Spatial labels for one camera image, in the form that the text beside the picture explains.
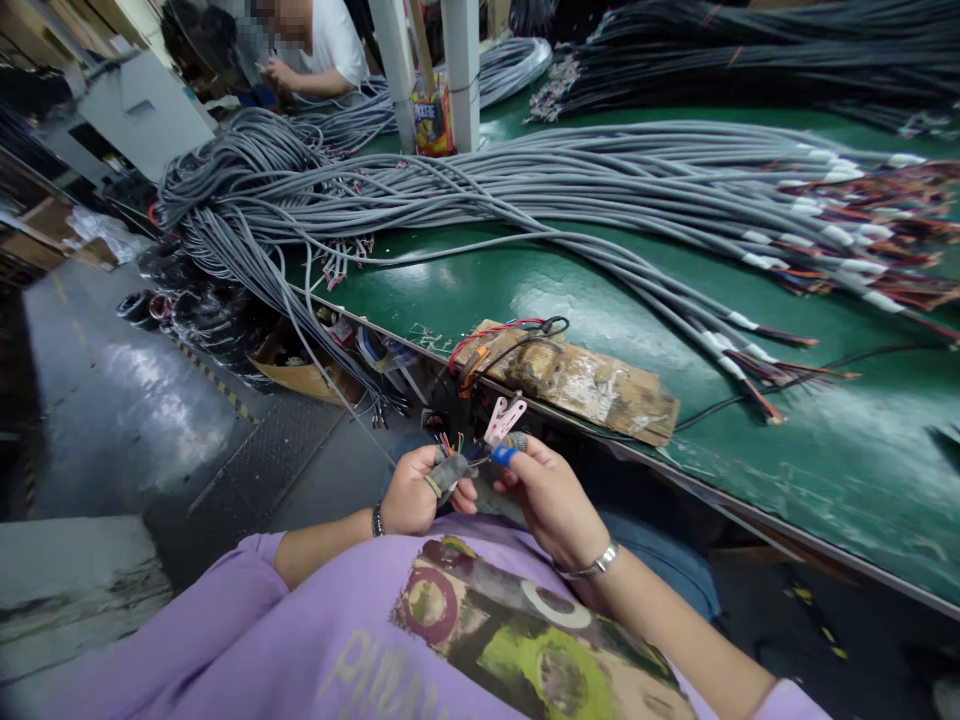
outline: pink clip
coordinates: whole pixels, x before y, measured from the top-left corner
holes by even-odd
[[[526,409],[527,401],[521,397],[519,390],[510,400],[509,405],[505,397],[498,397],[496,405],[493,406],[490,424],[487,425],[487,431],[483,434],[483,441],[491,448],[499,447]]]

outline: white plastic bag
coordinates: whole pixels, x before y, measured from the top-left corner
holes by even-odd
[[[64,238],[67,245],[74,250],[79,250],[87,243],[103,238],[110,252],[116,256],[117,262],[121,265],[130,262],[152,245],[143,235],[129,232],[120,220],[109,215],[91,212],[82,205],[73,206],[73,211],[67,218],[67,224],[76,230],[77,235],[83,240],[78,244],[70,238]]]

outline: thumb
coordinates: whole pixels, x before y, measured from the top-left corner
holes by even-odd
[[[490,453],[490,457],[498,465],[516,473],[520,481],[529,488],[542,487],[549,482],[550,470],[516,448],[501,445]]]

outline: black bracelet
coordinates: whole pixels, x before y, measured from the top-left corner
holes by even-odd
[[[380,506],[383,502],[378,502],[373,508],[373,536],[383,535],[383,519],[380,517]]]

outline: graphic print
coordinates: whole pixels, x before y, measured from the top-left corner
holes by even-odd
[[[453,540],[424,545],[393,624],[531,718],[695,720],[652,645]]]

